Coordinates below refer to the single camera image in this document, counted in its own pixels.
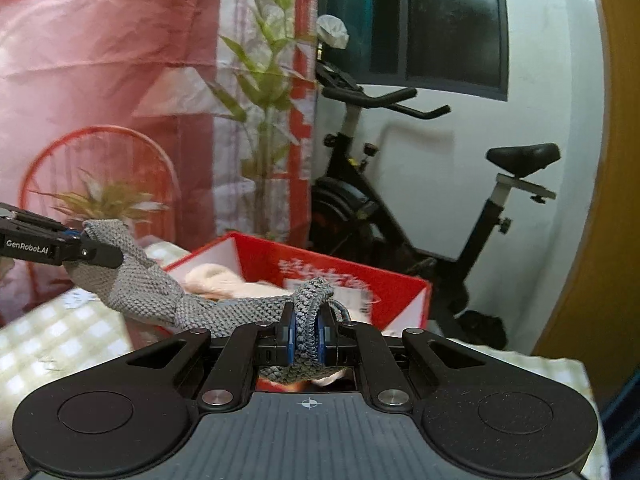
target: black saddle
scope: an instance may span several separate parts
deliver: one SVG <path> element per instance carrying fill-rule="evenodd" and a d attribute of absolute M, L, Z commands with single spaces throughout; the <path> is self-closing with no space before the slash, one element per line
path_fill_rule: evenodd
<path fill-rule="evenodd" d="M 523 178 L 560 160 L 560 148 L 551 142 L 533 146 L 492 148 L 486 152 L 486 160 L 504 171 L 513 173 L 517 178 Z"/>

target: grey ribbed panel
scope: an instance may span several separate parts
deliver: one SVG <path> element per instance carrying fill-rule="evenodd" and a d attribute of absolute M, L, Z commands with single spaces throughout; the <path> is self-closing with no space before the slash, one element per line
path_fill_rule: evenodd
<path fill-rule="evenodd" d="M 319 404 L 306 408 L 308 399 Z M 52 480 L 44 473 L 34 480 Z M 207 415 L 175 455 L 134 480 L 478 480 L 443 460 L 409 417 L 360 394 L 254 394 Z M 577 480 L 572 474 L 563 480 Z"/>

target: bike handlebar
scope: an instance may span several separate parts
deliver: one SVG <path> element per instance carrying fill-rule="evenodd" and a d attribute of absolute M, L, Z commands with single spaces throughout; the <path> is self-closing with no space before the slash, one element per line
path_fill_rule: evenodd
<path fill-rule="evenodd" d="M 361 108 L 386 108 L 389 105 L 406 101 L 418 95 L 415 88 L 402 88 L 390 94 L 380 97 L 370 97 L 363 92 L 355 92 L 346 88 L 322 88 L 322 95 L 328 99 L 342 101 L 345 104 L 359 106 Z"/>
<path fill-rule="evenodd" d="M 441 106 L 430 112 L 421 112 L 407 106 L 399 105 L 401 101 L 406 101 L 417 95 L 415 88 L 402 88 L 380 97 L 371 97 L 364 92 L 357 92 L 348 88 L 335 88 L 325 86 L 322 88 L 322 95 L 327 99 L 341 101 L 348 105 L 358 106 L 360 108 L 387 108 L 401 114 L 415 117 L 416 119 L 430 120 L 448 114 L 451 111 L 449 105 Z"/>

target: stationary bike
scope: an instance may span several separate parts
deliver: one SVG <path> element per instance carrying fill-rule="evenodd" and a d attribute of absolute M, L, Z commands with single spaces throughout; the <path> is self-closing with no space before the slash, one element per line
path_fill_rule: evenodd
<path fill-rule="evenodd" d="M 537 203 L 556 198 L 554 192 L 522 179 L 559 160 L 558 146 L 537 144 L 493 148 L 487 152 L 487 160 L 512 176 L 497 175 L 494 190 L 460 256 L 453 260 L 414 247 L 364 176 L 367 164 L 378 152 L 378 147 L 365 144 L 364 158 L 359 162 L 350 155 L 363 108 L 387 108 L 417 119 L 433 120 L 450 113 L 449 106 L 421 112 L 399 104 L 413 98 L 417 94 L 415 88 L 403 88 L 380 97 L 367 96 L 349 74 L 321 60 L 316 65 L 316 78 L 323 86 L 325 98 L 346 104 L 346 114 L 340 132 L 324 138 L 324 145 L 332 149 L 332 154 L 326 173 L 312 186 L 311 249 L 429 280 L 433 284 L 431 311 L 444 334 L 470 342 L 491 343 L 485 337 L 478 341 L 478 338 L 470 336 L 468 332 L 474 332 L 473 327 L 470 330 L 467 327 L 466 333 L 461 332 L 460 324 L 452 315 L 460 313 L 468 304 L 465 280 L 491 232 L 496 226 L 503 234 L 509 230 L 511 219 L 501 218 L 501 214 L 511 189 L 530 193 Z M 482 322 L 482 315 L 478 316 L 471 320 L 471 324 Z M 476 332 L 483 332 L 482 328 L 476 329 Z M 502 343 L 502 338 L 500 334 L 490 337 L 495 341 L 494 346 L 504 346 L 506 340 Z"/>

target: grey cloth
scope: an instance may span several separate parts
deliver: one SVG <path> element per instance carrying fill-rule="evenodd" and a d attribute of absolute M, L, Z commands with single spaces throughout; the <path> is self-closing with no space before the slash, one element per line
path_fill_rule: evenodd
<path fill-rule="evenodd" d="M 102 302 L 135 319 L 165 324 L 180 330 L 203 327 L 213 337 L 231 335 L 242 324 L 278 321 L 286 301 L 293 301 L 296 315 L 294 363 L 286 368 L 271 367 L 262 374 L 283 384 L 327 377 L 340 368 L 326 368 L 318 362 L 315 331 L 320 305 L 328 301 L 338 320 L 349 319 L 347 310 L 332 299 L 333 289 L 323 278 L 303 283 L 292 296 L 242 298 L 209 301 L 187 294 L 155 261 L 146 256 L 127 227 L 118 220 L 92 220 L 84 230 L 93 240 L 119 247 L 124 261 L 117 269 L 89 266 L 84 262 L 65 264 L 73 282 L 97 294 Z"/>

